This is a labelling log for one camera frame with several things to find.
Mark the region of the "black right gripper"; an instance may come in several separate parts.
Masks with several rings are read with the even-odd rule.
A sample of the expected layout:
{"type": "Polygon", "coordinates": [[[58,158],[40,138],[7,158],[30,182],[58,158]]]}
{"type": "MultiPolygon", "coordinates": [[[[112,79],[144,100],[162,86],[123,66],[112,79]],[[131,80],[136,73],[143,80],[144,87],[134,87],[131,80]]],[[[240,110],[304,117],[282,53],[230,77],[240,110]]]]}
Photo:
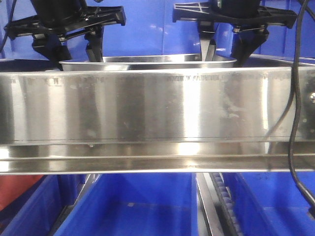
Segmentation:
{"type": "Polygon", "coordinates": [[[292,10],[260,5],[259,0],[207,0],[176,3],[172,20],[198,22],[202,60],[213,60],[216,52],[215,23],[233,26],[231,57],[242,67],[251,54],[269,37],[268,26],[291,29],[297,19],[292,10]]]}

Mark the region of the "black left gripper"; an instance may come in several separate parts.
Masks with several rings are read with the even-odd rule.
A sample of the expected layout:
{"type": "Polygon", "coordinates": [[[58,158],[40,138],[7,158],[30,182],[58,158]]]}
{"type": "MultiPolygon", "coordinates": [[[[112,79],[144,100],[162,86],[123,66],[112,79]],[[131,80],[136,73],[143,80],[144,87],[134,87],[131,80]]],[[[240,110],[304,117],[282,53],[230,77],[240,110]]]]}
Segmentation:
{"type": "Polygon", "coordinates": [[[103,26],[126,24],[122,6],[88,6],[84,0],[32,0],[36,15],[9,22],[4,30],[11,40],[33,36],[32,48],[48,60],[70,60],[57,35],[82,29],[90,62],[103,62],[103,26]]]}

